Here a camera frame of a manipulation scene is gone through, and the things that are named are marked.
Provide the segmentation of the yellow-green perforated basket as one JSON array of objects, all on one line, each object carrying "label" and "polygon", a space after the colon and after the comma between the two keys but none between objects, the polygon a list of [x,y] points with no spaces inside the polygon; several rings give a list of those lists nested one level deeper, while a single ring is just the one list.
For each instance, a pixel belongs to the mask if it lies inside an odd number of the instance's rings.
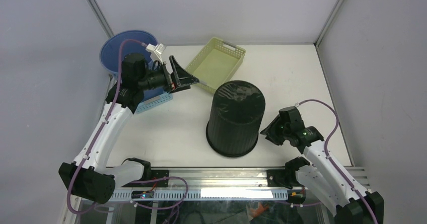
[{"label": "yellow-green perforated basket", "polygon": [[228,82],[243,62],[246,50],[218,37],[213,37],[186,67],[197,77],[197,84],[214,94],[219,86]]}]

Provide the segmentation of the large black plastic bucket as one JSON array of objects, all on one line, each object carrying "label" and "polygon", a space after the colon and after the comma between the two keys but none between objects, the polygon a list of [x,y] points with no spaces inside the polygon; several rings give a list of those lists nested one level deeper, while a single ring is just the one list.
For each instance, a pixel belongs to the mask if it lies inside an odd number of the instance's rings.
[{"label": "large black plastic bucket", "polygon": [[266,100],[254,84],[234,80],[215,91],[205,135],[210,147],[228,158],[250,153],[258,142]]}]

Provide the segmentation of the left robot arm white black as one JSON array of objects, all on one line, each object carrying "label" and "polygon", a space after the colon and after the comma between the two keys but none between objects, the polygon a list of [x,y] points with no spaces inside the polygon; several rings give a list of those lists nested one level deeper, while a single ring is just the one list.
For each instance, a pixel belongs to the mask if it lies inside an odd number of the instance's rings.
[{"label": "left robot arm white black", "polygon": [[130,53],[119,61],[119,77],[110,89],[104,112],[90,139],[71,163],[62,163],[59,175],[69,195],[78,196],[97,204],[104,204],[117,187],[131,182],[139,187],[150,184],[151,164],[130,158],[120,166],[107,167],[108,158],[128,120],[149,90],[162,89],[175,93],[190,89],[199,79],[187,72],[169,57],[172,72],[165,63],[149,67],[141,53]]}]

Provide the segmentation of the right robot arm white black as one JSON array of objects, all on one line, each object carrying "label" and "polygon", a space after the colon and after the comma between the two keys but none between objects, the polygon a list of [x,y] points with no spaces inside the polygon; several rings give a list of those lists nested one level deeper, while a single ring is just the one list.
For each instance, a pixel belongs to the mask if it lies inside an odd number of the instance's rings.
[{"label": "right robot arm white black", "polygon": [[283,169],[267,172],[269,186],[308,188],[333,214],[335,223],[384,222],[381,194],[371,193],[336,160],[326,139],[314,126],[304,125],[295,106],[280,109],[261,134],[275,145],[287,140],[301,153]]}]

